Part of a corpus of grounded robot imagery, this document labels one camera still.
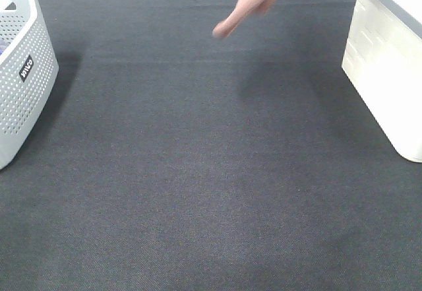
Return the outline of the white plastic storage bin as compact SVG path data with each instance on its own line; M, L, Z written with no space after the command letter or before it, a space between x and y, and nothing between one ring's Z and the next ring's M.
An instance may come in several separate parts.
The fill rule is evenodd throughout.
M397 153L421 161L421 0L356 0L342 69Z

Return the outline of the white perforated laundry basket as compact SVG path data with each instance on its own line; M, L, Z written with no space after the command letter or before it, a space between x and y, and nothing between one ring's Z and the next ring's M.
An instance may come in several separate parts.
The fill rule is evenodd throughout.
M1 10L1 167L6 167L36 124L59 71L38 0L6 0Z

